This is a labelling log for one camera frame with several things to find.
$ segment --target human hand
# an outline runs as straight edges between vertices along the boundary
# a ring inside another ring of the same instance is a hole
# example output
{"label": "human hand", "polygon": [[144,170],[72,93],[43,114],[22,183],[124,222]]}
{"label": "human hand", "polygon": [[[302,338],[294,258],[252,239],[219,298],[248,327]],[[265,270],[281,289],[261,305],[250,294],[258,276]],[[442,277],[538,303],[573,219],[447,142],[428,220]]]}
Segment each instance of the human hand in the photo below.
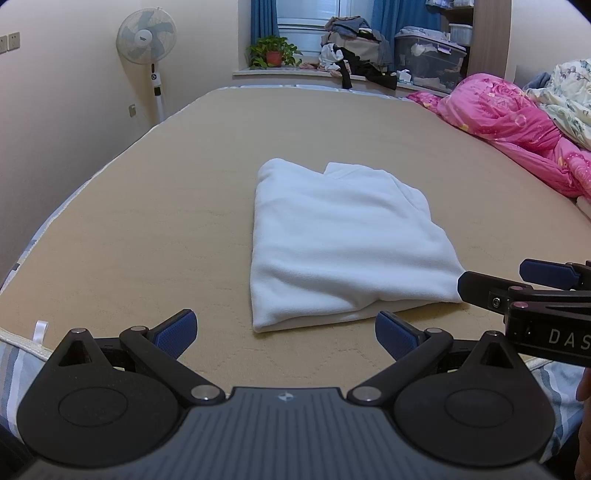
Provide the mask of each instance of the human hand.
{"label": "human hand", "polygon": [[579,458],[574,469],[576,480],[591,480],[591,368],[586,368],[577,388],[577,400],[584,402],[583,423],[579,429]]}

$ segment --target fan pole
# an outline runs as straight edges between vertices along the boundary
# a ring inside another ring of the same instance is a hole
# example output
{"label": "fan pole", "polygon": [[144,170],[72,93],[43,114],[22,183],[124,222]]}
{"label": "fan pole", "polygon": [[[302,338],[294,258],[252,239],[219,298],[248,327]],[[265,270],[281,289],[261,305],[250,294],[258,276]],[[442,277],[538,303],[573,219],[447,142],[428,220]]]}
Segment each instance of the fan pole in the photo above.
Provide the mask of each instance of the fan pole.
{"label": "fan pole", "polygon": [[150,80],[154,88],[154,97],[156,98],[156,110],[158,111],[158,123],[161,124],[166,120],[164,113],[164,103],[162,100],[162,83],[160,82],[160,74],[158,72],[158,63],[151,65]]}

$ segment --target electrical outlet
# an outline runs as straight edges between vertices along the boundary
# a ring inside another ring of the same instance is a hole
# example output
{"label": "electrical outlet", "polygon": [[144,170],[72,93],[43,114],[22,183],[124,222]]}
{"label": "electrical outlet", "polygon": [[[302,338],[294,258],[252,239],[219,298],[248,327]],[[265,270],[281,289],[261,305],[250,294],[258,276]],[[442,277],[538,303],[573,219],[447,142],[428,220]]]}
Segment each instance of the electrical outlet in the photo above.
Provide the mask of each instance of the electrical outlet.
{"label": "electrical outlet", "polygon": [[21,48],[21,33],[14,32],[8,36],[8,50],[16,50]]}

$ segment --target bed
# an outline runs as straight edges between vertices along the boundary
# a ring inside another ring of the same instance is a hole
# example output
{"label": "bed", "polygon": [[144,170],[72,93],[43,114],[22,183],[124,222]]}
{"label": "bed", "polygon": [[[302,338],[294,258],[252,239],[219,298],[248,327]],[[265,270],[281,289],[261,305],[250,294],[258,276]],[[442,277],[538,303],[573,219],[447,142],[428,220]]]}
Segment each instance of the bed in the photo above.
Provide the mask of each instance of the bed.
{"label": "bed", "polygon": [[[2,327],[54,348],[73,327],[115,336],[190,308],[199,337],[181,360],[233,385],[348,389],[389,365],[371,319],[252,331],[249,295],[256,173],[281,157],[383,168],[427,197],[468,270],[518,278],[526,257],[591,257],[591,222],[496,149],[413,102],[337,89],[208,93],[110,163],[48,226],[0,295]],[[402,312],[457,338],[502,329],[465,304]]]}

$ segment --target blue curtain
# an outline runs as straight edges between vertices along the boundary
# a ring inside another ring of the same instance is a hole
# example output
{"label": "blue curtain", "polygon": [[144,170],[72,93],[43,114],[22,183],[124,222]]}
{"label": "blue curtain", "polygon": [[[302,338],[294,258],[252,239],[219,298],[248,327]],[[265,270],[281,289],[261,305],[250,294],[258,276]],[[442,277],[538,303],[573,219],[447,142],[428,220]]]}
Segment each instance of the blue curtain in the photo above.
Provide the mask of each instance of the blue curtain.
{"label": "blue curtain", "polygon": [[269,35],[279,36],[277,0],[251,0],[251,44]]}
{"label": "blue curtain", "polygon": [[375,0],[371,26],[390,42],[409,25],[440,30],[441,14],[425,5],[425,0]]}

